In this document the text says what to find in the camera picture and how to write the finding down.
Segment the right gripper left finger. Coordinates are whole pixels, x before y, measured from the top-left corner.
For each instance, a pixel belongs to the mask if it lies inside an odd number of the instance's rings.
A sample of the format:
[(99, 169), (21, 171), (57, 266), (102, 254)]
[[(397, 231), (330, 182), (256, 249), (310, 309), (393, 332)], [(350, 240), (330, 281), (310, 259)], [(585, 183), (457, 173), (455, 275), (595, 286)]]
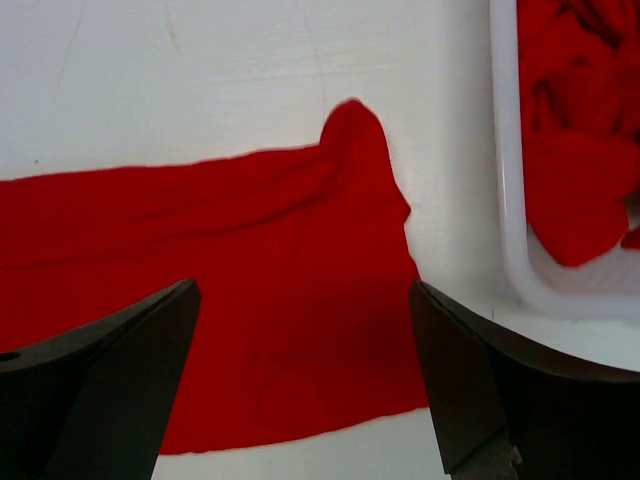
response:
[(201, 302), (182, 280), (1, 355), (4, 479), (149, 479)]

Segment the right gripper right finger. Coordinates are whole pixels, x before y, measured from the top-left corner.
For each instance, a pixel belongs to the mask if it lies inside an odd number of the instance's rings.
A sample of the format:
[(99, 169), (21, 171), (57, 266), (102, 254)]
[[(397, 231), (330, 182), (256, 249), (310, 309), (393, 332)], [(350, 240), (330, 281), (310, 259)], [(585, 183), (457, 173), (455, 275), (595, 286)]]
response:
[(409, 304), (450, 477), (638, 477), (637, 372), (549, 348), (422, 281)]

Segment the red t shirt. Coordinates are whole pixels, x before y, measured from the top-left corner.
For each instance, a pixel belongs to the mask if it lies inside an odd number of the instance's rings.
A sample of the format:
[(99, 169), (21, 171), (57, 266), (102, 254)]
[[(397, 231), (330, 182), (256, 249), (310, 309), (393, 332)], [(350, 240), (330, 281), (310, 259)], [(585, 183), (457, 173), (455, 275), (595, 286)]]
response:
[(427, 406), (410, 208), (357, 100), (311, 146), (1, 184), (1, 347), (180, 280), (196, 332), (161, 451), (257, 447)]

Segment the red t shirts pile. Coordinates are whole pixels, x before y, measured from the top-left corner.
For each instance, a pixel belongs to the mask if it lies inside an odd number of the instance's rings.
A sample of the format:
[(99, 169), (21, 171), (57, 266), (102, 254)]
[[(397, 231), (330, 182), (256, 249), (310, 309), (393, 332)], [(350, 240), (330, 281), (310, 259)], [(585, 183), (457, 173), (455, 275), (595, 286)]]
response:
[(564, 267), (638, 248), (638, 2), (520, 1), (517, 27), (529, 226)]

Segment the white plastic basket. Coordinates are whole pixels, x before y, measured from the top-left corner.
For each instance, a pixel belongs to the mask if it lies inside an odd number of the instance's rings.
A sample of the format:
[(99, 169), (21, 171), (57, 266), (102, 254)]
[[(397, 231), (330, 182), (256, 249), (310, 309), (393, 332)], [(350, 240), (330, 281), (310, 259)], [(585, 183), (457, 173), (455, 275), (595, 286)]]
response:
[(584, 267), (557, 264), (527, 226), (514, 1), (491, 1), (490, 38), (501, 247), (510, 284), (532, 309), (564, 320), (639, 322), (639, 255), (616, 248)]

